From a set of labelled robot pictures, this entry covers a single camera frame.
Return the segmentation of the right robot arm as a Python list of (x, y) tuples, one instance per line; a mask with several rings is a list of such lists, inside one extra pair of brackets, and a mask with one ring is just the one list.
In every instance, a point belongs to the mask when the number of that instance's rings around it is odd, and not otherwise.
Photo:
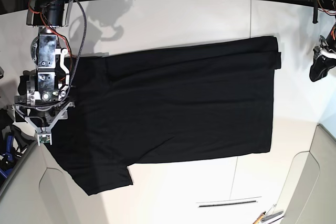
[(77, 0), (29, 0), (26, 24), (38, 28), (30, 46), (33, 71), (20, 77), (14, 98), (15, 118), (35, 129), (37, 141), (52, 142), (52, 129), (74, 106), (70, 89), (81, 54), (72, 54), (66, 36), (57, 31), (69, 24)]

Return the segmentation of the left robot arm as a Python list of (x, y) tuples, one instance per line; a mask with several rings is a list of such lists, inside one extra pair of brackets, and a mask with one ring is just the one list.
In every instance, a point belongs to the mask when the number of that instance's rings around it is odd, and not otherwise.
[[(323, 12), (335, 18), (335, 0), (312, 0), (312, 23), (318, 22), (318, 12)], [(313, 63), (310, 67), (309, 78), (312, 82), (321, 80), (335, 68), (335, 24), (326, 36), (319, 37), (319, 44), (313, 48)]]

